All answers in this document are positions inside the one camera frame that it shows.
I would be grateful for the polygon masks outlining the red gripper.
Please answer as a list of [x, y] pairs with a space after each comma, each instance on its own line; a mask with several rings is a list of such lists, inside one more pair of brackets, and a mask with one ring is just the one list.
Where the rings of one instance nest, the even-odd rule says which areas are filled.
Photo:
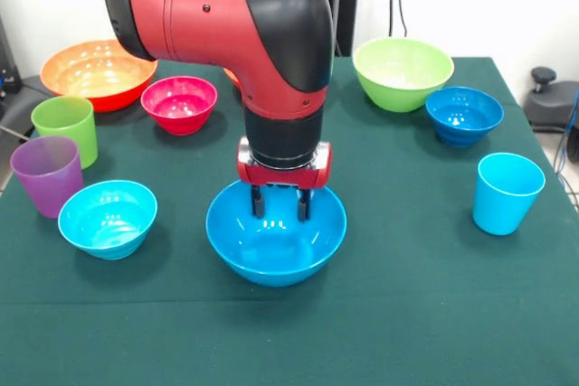
[[274, 169], [258, 163], [253, 157], [247, 137], [241, 137], [237, 149], [236, 168], [239, 178], [252, 184], [252, 214], [262, 219], [265, 214], [265, 201], [260, 186], [266, 184], [292, 185], [298, 187], [298, 220], [310, 219], [311, 189], [327, 185], [333, 158], [329, 142], [319, 142], [313, 159], [298, 168]]

